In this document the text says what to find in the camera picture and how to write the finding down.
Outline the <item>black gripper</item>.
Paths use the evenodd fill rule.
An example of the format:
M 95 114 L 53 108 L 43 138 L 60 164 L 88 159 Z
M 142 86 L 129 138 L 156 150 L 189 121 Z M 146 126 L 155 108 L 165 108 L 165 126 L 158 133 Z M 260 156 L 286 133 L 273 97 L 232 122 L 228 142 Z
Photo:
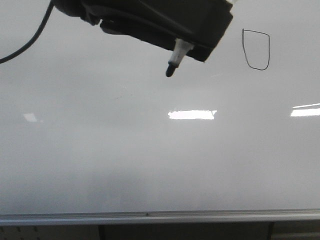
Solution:
M 205 62 L 233 15 L 227 0 L 53 0 L 69 17 L 109 34 L 128 35 L 172 51 L 176 39 L 194 46 L 187 55 Z

